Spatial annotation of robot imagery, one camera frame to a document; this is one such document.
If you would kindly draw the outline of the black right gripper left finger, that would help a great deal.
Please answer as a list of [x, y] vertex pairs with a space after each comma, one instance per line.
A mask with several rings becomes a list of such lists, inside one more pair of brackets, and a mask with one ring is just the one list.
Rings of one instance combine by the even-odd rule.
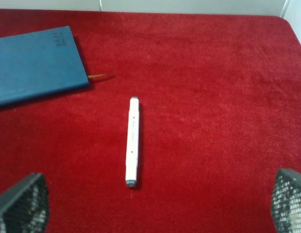
[[0, 194], [0, 233], [44, 233], [49, 192], [42, 173], [31, 173]]

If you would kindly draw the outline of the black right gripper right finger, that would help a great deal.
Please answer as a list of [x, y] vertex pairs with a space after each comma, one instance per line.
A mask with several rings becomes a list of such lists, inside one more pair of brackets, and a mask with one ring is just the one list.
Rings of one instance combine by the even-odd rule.
[[271, 216], [278, 233], [301, 233], [301, 174], [278, 169], [271, 197]]

